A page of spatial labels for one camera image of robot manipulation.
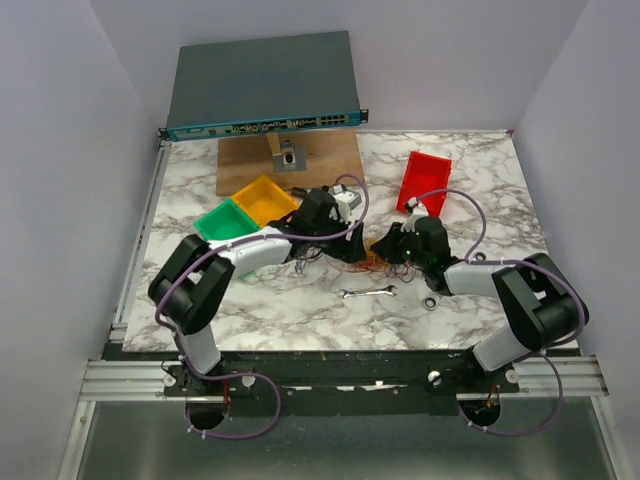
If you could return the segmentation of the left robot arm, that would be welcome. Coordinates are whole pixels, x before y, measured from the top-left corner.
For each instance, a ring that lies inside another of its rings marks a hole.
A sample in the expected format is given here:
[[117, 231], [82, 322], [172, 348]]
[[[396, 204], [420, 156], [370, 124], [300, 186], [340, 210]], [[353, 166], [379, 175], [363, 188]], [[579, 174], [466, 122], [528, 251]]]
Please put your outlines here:
[[187, 382], [201, 395], [222, 380], [211, 322], [231, 281], [260, 268], [301, 260], [315, 250], [347, 264], [367, 258], [363, 219], [352, 218], [368, 195], [343, 185], [314, 188], [299, 207], [252, 234], [229, 240], [185, 237], [148, 288], [156, 321], [169, 329], [190, 365]]

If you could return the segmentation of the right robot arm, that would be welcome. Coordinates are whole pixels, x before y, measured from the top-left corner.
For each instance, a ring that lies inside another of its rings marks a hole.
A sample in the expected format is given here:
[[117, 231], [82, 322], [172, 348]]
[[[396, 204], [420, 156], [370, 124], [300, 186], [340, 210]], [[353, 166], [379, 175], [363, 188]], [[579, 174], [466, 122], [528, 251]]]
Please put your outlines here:
[[437, 217], [406, 227], [394, 223], [371, 250], [390, 264], [409, 263], [440, 296], [475, 295], [499, 300], [507, 324], [469, 349], [460, 379], [480, 392], [506, 365], [572, 341], [589, 321], [589, 311], [545, 253], [523, 260], [463, 260], [451, 253], [448, 233]]

